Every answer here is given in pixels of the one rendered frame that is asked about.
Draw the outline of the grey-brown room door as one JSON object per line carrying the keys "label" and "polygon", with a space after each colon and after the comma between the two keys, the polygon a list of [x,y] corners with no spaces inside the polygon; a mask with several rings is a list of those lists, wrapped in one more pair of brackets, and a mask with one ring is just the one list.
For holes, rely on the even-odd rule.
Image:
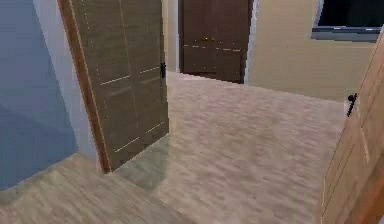
{"label": "grey-brown room door", "polygon": [[162,0],[57,0],[101,169],[169,132]]}

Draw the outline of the dark brown wardrobe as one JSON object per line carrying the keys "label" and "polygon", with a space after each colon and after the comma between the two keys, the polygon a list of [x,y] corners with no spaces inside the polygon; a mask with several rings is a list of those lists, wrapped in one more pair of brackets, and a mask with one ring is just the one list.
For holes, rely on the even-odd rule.
{"label": "dark brown wardrobe", "polygon": [[179,0],[185,74],[244,83],[253,0]]}

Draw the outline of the light brown room door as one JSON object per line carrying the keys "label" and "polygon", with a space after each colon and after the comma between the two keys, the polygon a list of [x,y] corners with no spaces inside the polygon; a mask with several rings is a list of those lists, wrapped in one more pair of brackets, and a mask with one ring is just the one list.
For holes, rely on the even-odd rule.
{"label": "light brown room door", "polygon": [[384,26],[325,173],[319,224],[377,224],[384,215]]}

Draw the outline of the dark window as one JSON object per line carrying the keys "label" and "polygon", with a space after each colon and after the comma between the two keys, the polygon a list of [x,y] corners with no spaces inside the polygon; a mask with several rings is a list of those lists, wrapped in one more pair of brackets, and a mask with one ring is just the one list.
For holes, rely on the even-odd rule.
{"label": "dark window", "polygon": [[311,38],[374,43],[384,26],[384,0],[318,0]]}

